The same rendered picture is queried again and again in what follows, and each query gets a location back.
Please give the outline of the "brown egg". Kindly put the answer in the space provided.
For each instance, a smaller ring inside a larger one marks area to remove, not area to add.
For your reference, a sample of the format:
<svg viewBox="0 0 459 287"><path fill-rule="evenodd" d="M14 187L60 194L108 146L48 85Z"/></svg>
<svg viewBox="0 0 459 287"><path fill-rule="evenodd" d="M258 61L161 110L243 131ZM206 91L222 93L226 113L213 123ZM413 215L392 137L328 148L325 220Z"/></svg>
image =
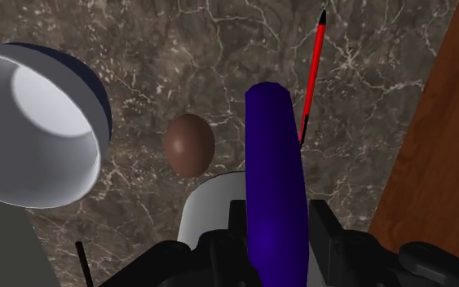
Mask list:
<svg viewBox="0 0 459 287"><path fill-rule="evenodd" d="M202 175L214 157L214 133L210 125L194 114L175 118L162 140L167 161L183 178Z"/></svg>

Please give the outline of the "white cup with blue outside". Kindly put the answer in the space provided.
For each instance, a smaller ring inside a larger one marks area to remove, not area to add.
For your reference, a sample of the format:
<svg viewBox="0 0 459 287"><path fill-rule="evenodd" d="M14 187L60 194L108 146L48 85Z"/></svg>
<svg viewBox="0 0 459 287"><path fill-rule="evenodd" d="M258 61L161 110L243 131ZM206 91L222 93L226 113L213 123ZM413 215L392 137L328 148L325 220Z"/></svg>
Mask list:
<svg viewBox="0 0 459 287"><path fill-rule="evenodd" d="M0 201L48 209L83 198L112 135L104 86L77 58L0 44Z"/></svg>

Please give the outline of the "white round cup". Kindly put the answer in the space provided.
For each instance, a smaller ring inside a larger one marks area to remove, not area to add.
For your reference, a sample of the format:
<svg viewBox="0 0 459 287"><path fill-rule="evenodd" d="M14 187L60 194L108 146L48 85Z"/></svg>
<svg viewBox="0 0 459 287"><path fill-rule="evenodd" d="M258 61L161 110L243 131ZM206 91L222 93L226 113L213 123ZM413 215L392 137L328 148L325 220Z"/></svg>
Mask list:
<svg viewBox="0 0 459 287"><path fill-rule="evenodd" d="M214 176L195 188L183 207L177 241L195 249L203 233L227 229L230 203L245 199L245 172Z"/></svg>

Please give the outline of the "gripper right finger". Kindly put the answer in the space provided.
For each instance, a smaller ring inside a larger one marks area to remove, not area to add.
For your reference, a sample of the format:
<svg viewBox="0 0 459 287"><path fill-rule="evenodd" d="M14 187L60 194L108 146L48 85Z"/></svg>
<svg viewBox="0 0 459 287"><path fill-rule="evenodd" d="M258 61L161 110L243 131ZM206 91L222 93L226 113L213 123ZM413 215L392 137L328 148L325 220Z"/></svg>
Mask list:
<svg viewBox="0 0 459 287"><path fill-rule="evenodd" d="M326 201L309 202L309 241L330 287L459 287L459 258L430 243L393 253L367 233L345 229Z"/></svg>

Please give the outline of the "thin black stick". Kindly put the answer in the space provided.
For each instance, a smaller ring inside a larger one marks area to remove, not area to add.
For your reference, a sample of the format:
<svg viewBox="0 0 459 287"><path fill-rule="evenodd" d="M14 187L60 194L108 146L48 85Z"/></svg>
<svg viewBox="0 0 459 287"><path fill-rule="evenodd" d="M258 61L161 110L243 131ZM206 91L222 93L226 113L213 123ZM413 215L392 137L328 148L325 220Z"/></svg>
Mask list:
<svg viewBox="0 0 459 287"><path fill-rule="evenodd" d="M91 276L91 273L90 273L90 267L89 267L89 264L87 262L87 257L86 257L86 253L85 253L85 250L84 250L82 242L81 241L76 241L75 242L75 247L76 247L77 256L79 258L79 262L80 262L80 265L81 265L81 268L82 268L83 276L85 278L86 287L95 287L94 286L94 282L92 280L92 276Z"/></svg>

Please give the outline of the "dark blue cylinder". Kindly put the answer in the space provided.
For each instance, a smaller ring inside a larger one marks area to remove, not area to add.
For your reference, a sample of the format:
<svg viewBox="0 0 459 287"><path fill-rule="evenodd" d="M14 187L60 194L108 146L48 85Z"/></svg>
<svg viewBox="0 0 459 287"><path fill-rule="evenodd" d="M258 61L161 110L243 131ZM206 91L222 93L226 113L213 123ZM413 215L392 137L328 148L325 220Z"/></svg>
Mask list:
<svg viewBox="0 0 459 287"><path fill-rule="evenodd" d="M290 94L276 82L245 93L245 182L249 259L263 287L307 287L302 159Z"/></svg>

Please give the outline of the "red pen with black tip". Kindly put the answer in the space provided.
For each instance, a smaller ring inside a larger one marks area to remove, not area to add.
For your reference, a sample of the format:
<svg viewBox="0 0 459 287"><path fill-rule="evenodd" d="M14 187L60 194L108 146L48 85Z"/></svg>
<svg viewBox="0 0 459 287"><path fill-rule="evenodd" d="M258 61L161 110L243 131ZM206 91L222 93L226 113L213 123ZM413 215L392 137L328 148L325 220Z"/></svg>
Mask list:
<svg viewBox="0 0 459 287"><path fill-rule="evenodd" d="M306 138L308 119L310 116L311 106L313 102L317 73L318 73L319 64L320 64L320 56L321 56L322 46L324 42L325 28L326 28L326 10L324 9L321 12L320 19L317 25L316 39L315 39L315 44L313 46L313 51L312 51L311 67L310 67L309 78L307 82L307 89L306 89L306 94L305 94L305 100L304 100L304 105L303 105L303 110L302 110L302 126L300 130L300 135L299 135L300 145L303 145L305 138Z"/></svg>

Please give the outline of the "grey block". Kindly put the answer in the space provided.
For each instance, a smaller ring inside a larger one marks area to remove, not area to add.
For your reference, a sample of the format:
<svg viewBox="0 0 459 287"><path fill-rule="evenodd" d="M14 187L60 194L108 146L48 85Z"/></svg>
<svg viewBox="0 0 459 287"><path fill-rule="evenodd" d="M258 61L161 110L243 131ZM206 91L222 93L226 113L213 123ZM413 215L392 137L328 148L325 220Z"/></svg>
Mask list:
<svg viewBox="0 0 459 287"><path fill-rule="evenodd" d="M0 287L60 287L26 212L2 202Z"/></svg>

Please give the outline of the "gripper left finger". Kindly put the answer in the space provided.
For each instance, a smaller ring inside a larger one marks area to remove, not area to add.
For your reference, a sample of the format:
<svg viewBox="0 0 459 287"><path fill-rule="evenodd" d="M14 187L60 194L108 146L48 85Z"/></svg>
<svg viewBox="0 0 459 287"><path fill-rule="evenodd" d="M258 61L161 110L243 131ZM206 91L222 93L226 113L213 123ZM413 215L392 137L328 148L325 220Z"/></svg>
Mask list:
<svg viewBox="0 0 459 287"><path fill-rule="evenodd" d="M244 200L230 203L228 228L208 231L195 248L162 241L99 287L246 287L249 261Z"/></svg>

